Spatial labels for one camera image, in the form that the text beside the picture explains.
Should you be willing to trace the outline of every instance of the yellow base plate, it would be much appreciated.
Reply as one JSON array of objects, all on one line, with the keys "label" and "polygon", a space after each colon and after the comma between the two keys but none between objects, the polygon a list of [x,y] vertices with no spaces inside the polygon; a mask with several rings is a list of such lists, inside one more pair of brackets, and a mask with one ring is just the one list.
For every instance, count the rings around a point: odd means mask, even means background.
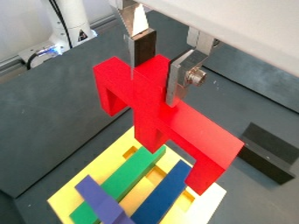
[{"label": "yellow base plate", "polygon": [[[135,131],[134,128],[131,128],[63,186],[63,188],[50,197],[48,203],[51,204],[62,223],[74,223],[70,215],[83,202],[83,198],[75,189],[76,184],[88,175],[99,184],[102,184],[140,147],[142,144],[135,140]],[[146,198],[179,160],[183,160],[188,165],[191,165],[167,147],[166,153],[162,159],[156,162],[154,169],[142,178],[131,192],[119,202],[119,205],[124,208],[128,216],[134,214],[139,206],[143,204]],[[215,183],[202,196],[199,196],[190,187],[186,187],[186,190],[175,201],[160,223],[208,223],[226,192],[227,191]]]}]

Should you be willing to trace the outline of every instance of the screw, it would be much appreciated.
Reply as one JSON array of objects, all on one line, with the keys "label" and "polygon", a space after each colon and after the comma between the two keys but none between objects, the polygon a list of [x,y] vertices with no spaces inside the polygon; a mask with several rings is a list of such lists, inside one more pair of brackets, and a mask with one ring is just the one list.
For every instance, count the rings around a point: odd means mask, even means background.
[{"label": "screw", "polygon": [[202,83],[206,81],[207,73],[204,73],[198,67],[195,67],[188,73],[187,73],[187,82],[196,87],[202,85]]}]

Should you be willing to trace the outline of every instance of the wooden block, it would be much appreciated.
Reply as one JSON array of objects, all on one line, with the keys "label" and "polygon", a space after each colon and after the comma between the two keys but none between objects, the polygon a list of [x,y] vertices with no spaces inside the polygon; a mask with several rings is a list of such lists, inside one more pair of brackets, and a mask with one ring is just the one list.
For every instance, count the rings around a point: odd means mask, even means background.
[{"label": "wooden block", "polygon": [[238,156],[278,184],[295,178],[291,165],[299,158],[299,149],[251,123],[240,137],[246,145]]},{"label": "wooden block", "polygon": [[[150,172],[155,166],[155,162],[163,156],[166,147],[152,154],[144,147],[134,154],[127,162],[119,167],[116,172],[110,176],[102,187],[107,194],[120,201],[132,187],[136,185],[140,178]],[[92,210],[88,209],[90,205],[83,202],[76,210],[71,213],[70,217],[76,224],[95,223],[98,216]]]},{"label": "wooden block", "polygon": [[114,198],[106,193],[98,182],[87,176],[76,185],[76,189],[87,201],[98,218],[106,224],[135,224]]},{"label": "wooden block", "polygon": [[[94,179],[96,177],[98,179],[95,180],[102,184],[118,167],[127,161],[130,156],[135,154],[139,147],[140,143],[135,140],[132,128],[91,162],[76,177],[74,177],[67,185],[51,196],[48,202],[55,213],[60,217],[62,223],[74,223],[70,214],[83,201],[83,198],[75,189],[75,185],[87,175]],[[150,196],[180,159],[183,160],[172,149],[166,146],[166,153],[156,162],[154,169],[143,176],[130,193],[119,202],[119,205],[124,208],[128,216],[131,216],[140,207],[146,198]],[[188,202],[190,204],[186,203],[184,192],[194,197],[194,201]],[[160,223],[207,224],[224,194],[226,190],[218,184],[212,184],[211,188],[202,196],[187,187]]]},{"label": "wooden block", "polygon": [[194,157],[186,184],[203,194],[230,167],[243,143],[183,101],[175,107],[166,104],[168,66],[170,60],[156,55],[135,68],[134,79],[131,67],[116,57],[95,66],[102,108],[111,115],[126,106],[134,109],[135,138],[151,152],[172,140]]},{"label": "wooden block", "polygon": [[70,180],[62,189],[48,198],[48,203],[58,214],[62,223],[72,224],[71,213],[83,202],[75,185],[90,175],[99,184],[108,179],[119,166],[134,155],[142,144],[134,138],[135,130],[131,128],[111,144],[79,174]]},{"label": "wooden block", "polygon": [[190,171],[191,167],[183,161],[179,161],[143,205],[136,209],[131,217],[135,223],[152,224],[160,221],[183,192],[184,179]]}]

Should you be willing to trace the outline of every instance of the red block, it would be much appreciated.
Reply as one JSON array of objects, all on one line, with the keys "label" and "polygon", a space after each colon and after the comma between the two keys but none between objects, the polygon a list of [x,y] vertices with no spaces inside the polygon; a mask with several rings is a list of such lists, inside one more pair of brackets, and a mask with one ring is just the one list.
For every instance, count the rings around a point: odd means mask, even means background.
[{"label": "red block", "polygon": [[155,152],[171,139],[196,159],[186,184],[202,195],[227,170],[243,143],[183,101],[166,102],[170,60],[155,56],[135,68],[112,58],[95,66],[99,98],[112,116],[126,106],[135,112],[135,139]]}]

